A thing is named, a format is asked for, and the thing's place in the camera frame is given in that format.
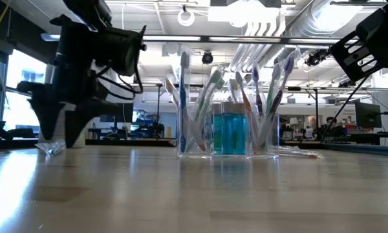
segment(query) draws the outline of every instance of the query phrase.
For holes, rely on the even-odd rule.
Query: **wooden table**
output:
[[[0,154],[0,232],[388,232],[388,157],[178,159],[172,148]]]

